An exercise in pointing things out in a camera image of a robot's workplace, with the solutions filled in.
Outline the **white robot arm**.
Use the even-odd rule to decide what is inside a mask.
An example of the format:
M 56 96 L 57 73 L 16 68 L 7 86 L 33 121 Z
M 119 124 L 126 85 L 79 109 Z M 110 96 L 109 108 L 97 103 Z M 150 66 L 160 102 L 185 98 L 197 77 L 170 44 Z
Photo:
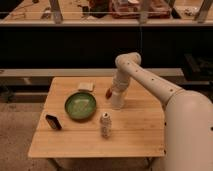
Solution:
M 213 103 L 205 95 L 163 79 L 141 64 L 137 52 L 116 57 L 111 106 L 121 109 L 135 79 L 161 103 L 165 114 L 165 171 L 213 171 Z

